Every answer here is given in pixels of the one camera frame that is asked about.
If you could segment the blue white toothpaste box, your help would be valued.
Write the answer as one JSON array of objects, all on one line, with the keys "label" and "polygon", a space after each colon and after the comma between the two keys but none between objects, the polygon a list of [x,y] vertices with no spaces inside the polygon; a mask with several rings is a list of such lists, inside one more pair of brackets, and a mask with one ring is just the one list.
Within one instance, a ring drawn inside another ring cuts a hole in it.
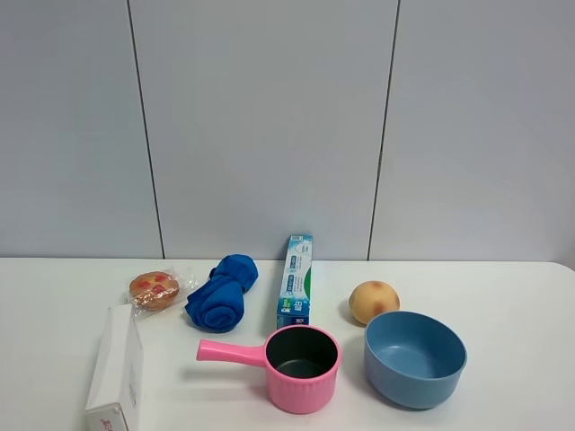
[{"label": "blue white toothpaste box", "polygon": [[292,235],[287,243],[283,277],[279,289],[276,327],[310,321],[313,236]]}]

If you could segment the rolled blue towel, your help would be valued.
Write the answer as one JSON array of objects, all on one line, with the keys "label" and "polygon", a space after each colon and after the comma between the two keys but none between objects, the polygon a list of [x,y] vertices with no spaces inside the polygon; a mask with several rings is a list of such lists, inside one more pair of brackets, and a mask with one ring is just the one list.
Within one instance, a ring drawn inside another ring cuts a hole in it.
[{"label": "rolled blue towel", "polygon": [[258,276],[251,257],[228,255],[212,268],[208,281],[188,295],[184,310],[195,327],[214,333],[228,332],[243,318],[243,296]]}]

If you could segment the wrapped fruit-topped bun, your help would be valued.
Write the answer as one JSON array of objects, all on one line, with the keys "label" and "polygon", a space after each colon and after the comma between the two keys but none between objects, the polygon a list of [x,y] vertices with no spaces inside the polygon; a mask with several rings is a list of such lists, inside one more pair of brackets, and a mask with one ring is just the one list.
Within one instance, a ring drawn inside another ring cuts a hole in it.
[{"label": "wrapped fruit-topped bun", "polygon": [[134,317],[144,319],[181,303],[198,285],[190,268],[165,268],[134,277],[128,283],[127,298]]}]

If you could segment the blue plastic bowl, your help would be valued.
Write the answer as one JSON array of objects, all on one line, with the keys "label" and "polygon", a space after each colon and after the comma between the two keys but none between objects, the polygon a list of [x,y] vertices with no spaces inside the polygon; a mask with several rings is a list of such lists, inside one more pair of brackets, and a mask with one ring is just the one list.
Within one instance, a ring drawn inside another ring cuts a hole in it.
[{"label": "blue plastic bowl", "polygon": [[467,361],[463,341],[440,321],[406,311],[377,315],[366,326],[364,370],[386,399],[433,409],[454,393]]}]

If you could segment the white cardboard box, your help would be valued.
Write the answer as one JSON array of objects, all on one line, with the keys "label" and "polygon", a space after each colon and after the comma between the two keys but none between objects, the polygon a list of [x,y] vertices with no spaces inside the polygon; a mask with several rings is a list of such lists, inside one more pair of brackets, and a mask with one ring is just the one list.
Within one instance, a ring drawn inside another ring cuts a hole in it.
[{"label": "white cardboard box", "polygon": [[91,430],[139,429],[143,348],[133,306],[108,310],[85,405]]}]

